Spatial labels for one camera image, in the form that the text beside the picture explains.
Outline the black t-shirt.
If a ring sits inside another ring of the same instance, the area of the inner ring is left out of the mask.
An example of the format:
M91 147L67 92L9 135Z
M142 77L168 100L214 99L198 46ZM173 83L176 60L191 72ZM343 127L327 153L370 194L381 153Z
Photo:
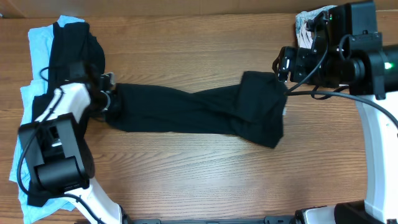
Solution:
M238 85L195 93L118 83L104 118L125 132L229 134L275 148L284 135L286 89L273 74L255 71Z

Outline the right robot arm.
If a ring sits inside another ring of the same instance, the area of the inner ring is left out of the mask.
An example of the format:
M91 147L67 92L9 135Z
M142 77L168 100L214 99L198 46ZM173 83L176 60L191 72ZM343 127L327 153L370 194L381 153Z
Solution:
M397 46L383 45L373 1L326 6L296 17L296 47L283 47L273 71L316 100L356 103L364 134L364 200L297 210L291 223L397 222Z

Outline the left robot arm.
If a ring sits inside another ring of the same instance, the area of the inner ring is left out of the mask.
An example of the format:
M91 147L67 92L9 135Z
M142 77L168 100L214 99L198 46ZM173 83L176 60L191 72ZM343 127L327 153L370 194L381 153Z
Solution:
M69 201L90 223L131 223L96 180L81 126L91 113L108 110L114 73L100 73L85 62L69 65L68 72L68 78L56 83L45 111L18 130L22 144L18 164L26 163L30 175L26 188L17 171L18 186L29 199Z

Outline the folded denim garment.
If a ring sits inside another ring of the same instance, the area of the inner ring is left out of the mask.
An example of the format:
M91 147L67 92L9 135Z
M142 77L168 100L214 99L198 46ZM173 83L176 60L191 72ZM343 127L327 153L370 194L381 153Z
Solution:
M295 34L300 48L310 49L313 44L312 33L307 30L307 22L314 19L322 11L328 11L335 5L324 6L312 11L302 11L295 16Z

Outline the light blue shirt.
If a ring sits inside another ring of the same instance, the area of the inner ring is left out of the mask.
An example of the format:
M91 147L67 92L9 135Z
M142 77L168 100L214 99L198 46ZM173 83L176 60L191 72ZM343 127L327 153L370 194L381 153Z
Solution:
M60 27L64 27L66 24L75 22L85 22L85 20L71 16L60 16L56 23L58 23ZM54 39L53 25L30 29L28 31L28 39L33 78L30 85L23 86L20 89L24 107L21 125L31 122L34 97L43 95L46 93L48 88L47 82L40 78L39 72L44 67L48 66L50 62L50 53ZM19 159L21 158L21 154L22 145L19 137L17 137L12 168L9 176L9 180L15 183L17 183L17 166ZM21 166L21 179L25 186L30 181L30 175L25 160ZM34 223L60 209L68 211L75 209L75 206L72 203L62 198L50 199L43 207L34 207L27 204L28 196L21 189L18 191L18 199L21 203L24 223Z

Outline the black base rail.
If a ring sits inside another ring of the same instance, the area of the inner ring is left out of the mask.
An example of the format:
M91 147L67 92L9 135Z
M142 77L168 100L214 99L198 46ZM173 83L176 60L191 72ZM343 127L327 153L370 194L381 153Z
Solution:
M337 224L335 206L312 207L297 210L294 215L271 215L264 218L160 220L136 219L133 224Z

